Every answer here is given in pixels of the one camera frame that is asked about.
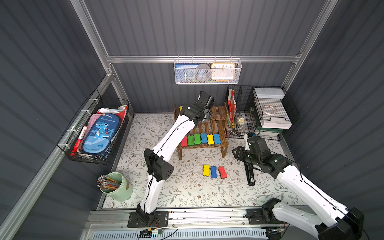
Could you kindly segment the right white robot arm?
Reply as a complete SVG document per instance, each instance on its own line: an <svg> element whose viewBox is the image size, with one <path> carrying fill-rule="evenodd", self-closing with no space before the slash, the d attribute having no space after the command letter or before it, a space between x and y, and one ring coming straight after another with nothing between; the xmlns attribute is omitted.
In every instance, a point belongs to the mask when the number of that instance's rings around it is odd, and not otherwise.
<svg viewBox="0 0 384 240"><path fill-rule="evenodd" d="M347 208L307 179L294 161L271 151L265 139L245 135L245 146L232 151L234 158L269 174L294 192L314 213L309 214L271 198L262 206L266 222L281 221L293 225L318 240L359 240L364 232L364 214Z"/></svg>

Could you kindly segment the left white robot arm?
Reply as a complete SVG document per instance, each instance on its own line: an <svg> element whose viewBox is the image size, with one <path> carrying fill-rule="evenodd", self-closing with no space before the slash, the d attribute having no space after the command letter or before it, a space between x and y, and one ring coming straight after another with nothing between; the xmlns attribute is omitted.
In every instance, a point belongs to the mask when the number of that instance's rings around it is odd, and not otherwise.
<svg viewBox="0 0 384 240"><path fill-rule="evenodd" d="M148 184L144 197L137 207L137 212L141 215L148 217L156 211L160 191L174 171L174 166L169 161L175 149L187 133L201 122L209 120L208 112L214 102L214 97L201 91L193 104L182 107L174 125L164 138L152 149L145 149L144 158L148 167Z"/></svg>

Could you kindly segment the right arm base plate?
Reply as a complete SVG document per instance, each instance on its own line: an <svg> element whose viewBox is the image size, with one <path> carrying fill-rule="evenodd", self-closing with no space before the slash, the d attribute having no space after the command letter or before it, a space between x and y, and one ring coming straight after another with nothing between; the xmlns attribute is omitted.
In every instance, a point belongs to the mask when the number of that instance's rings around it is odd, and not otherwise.
<svg viewBox="0 0 384 240"><path fill-rule="evenodd" d="M265 209L247 209L245 218L248 219L250 225L284 224L275 217L271 210Z"/></svg>

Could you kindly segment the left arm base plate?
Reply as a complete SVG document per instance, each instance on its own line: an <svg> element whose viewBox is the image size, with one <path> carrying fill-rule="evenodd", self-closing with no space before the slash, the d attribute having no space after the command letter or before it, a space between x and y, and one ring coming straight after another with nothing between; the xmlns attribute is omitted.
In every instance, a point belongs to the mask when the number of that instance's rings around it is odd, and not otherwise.
<svg viewBox="0 0 384 240"><path fill-rule="evenodd" d="M167 227L169 222L168 211L155 211L152 214L131 212L129 215L128 228L155 228Z"/></svg>

